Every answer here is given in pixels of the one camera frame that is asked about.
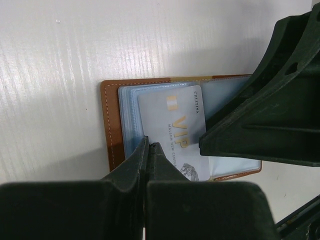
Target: yellow letter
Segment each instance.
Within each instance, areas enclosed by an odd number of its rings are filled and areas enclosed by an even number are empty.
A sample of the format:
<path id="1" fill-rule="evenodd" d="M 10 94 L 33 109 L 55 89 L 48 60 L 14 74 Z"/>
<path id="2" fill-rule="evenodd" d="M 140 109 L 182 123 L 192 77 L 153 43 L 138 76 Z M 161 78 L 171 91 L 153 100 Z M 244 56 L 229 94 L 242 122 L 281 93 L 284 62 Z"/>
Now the yellow letter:
<path id="1" fill-rule="evenodd" d="M 175 128 L 180 128 L 180 129 L 186 129 L 187 128 L 187 125 L 186 124 L 179 124 L 181 123 L 182 121 L 186 120 L 186 116 L 183 116 L 181 118 L 179 118 L 177 121 L 175 121 L 172 125 L 175 127 Z"/>
<path id="2" fill-rule="evenodd" d="M 176 144 L 180 144 L 183 149 L 189 146 L 189 138 L 185 137 L 180 140 L 175 141 Z"/>
<path id="3" fill-rule="evenodd" d="M 183 132 L 177 132 L 174 134 L 174 137 L 177 138 L 177 137 L 181 137 L 181 136 L 184 136 L 184 135 L 187 135 L 188 132 L 187 131 L 183 131 Z"/>

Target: white surface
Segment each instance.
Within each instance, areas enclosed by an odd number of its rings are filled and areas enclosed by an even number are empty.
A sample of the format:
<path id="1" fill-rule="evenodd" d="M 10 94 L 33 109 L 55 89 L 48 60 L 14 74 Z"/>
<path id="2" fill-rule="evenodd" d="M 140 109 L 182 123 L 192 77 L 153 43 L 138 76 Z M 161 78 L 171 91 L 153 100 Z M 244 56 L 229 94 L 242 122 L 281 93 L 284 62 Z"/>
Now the white surface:
<path id="1" fill-rule="evenodd" d="M 311 0 L 0 0 L 0 182 L 103 177 L 101 80 L 252 73 L 276 21 L 310 8 Z M 318 193 L 320 174 L 265 163 L 246 179 L 278 221 Z"/>

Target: brown leather wallet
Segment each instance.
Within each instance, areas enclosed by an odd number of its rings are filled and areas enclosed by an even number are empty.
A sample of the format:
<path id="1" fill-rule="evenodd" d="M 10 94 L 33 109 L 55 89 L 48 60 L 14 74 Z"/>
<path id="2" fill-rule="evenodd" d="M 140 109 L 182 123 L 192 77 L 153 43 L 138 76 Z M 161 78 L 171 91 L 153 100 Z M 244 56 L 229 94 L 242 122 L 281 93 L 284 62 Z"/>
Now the brown leather wallet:
<path id="1" fill-rule="evenodd" d="M 197 76 L 197 77 L 165 77 L 165 78 L 144 78 L 127 80 L 104 80 L 101 83 L 101 101 L 105 138 L 108 151 L 110 171 L 115 169 L 125 160 L 124 140 L 122 134 L 118 88 L 132 85 L 163 84 L 171 82 L 206 81 L 212 79 L 229 78 L 243 75 L 218 75 L 218 76 Z M 231 176 L 215 178 L 214 181 L 233 179 L 245 175 L 257 173 L 250 171 Z"/>

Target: gray graphic on card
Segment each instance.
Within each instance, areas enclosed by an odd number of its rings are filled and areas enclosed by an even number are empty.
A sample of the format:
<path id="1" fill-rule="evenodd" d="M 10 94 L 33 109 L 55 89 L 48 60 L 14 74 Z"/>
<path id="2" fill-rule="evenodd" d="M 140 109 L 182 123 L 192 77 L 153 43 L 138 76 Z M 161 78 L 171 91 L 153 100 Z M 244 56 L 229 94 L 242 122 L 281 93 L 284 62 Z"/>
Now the gray graphic on card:
<path id="1" fill-rule="evenodd" d="M 196 169 L 188 163 L 183 164 L 180 173 L 182 173 L 187 179 L 189 179 L 192 182 L 199 182 L 198 173 L 196 172 Z"/>

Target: white table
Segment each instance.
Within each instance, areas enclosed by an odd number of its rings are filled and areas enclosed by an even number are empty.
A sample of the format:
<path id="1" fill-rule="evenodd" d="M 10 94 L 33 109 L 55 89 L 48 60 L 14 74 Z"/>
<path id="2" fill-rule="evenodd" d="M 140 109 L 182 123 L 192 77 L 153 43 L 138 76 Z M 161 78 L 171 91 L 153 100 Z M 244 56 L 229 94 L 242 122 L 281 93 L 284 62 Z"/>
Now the white table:
<path id="1" fill-rule="evenodd" d="M 102 80 L 252 73 L 276 21 L 311 4 L 0 0 L 0 183 L 105 176 Z M 320 193 L 316 168 L 265 162 L 241 180 L 276 221 Z"/>

